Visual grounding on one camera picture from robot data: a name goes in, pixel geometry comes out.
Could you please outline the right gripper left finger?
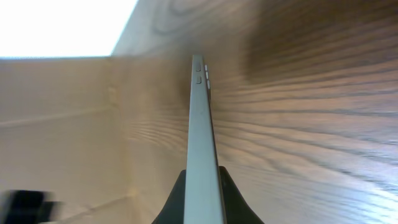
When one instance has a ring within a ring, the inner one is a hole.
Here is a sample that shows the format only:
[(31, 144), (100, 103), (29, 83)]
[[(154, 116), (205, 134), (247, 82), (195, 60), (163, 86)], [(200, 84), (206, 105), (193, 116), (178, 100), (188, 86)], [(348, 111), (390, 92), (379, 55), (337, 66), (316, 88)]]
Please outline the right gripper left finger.
[(186, 170), (182, 170), (165, 205), (152, 224), (183, 224)]

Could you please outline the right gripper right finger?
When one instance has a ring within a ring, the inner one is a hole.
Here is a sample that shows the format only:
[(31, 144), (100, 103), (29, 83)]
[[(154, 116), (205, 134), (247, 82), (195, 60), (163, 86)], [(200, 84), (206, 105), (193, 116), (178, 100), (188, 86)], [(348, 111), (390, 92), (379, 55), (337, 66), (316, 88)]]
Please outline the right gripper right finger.
[(227, 224), (264, 224), (246, 203), (227, 169), (219, 166)]

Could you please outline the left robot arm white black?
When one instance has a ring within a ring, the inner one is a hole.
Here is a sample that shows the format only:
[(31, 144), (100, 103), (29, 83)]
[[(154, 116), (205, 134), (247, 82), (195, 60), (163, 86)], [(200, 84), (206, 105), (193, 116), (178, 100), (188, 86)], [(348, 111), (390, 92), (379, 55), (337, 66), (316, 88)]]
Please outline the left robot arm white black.
[(1, 224), (41, 224), (55, 222), (62, 202), (50, 192), (9, 190), (1, 193)]

